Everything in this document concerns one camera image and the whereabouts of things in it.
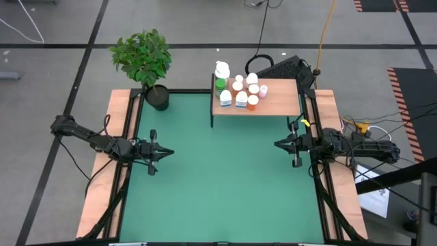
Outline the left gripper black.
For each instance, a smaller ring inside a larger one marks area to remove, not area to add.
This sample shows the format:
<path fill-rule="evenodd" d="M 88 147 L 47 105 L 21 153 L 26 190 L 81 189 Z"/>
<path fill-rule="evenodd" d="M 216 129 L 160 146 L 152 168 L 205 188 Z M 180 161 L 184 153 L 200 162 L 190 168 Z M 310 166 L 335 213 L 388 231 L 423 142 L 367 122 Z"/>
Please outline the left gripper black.
<path fill-rule="evenodd" d="M 152 129 L 150 131 L 150 140 L 146 139 L 139 140 L 137 143 L 137 150 L 139 151 L 139 156 L 145 161 L 147 165 L 147 173 L 154 176 L 157 172 L 155 163 L 159 160 L 174 154 L 174 151 L 165 147 L 162 147 L 157 142 L 157 132 Z"/>

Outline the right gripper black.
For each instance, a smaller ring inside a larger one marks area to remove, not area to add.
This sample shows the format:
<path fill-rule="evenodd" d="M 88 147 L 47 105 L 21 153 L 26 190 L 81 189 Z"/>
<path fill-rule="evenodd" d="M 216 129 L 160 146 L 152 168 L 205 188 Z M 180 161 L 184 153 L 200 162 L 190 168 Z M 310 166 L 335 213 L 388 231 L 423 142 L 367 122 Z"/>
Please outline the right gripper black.
<path fill-rule="evenodd" d="M 288 135 L 284 139 L 275 141 L 274 145 L 282 150 L 285 150 L 288 154 L 294 154 L 292 167 L 301 167 L 302 159 L 300 157 L 300 151 L 310 151 L 313 148 L 313 138 L 311 133 L 298 135 L 297 123 L 291 123 L 290 129 L 292 134 Z"/>

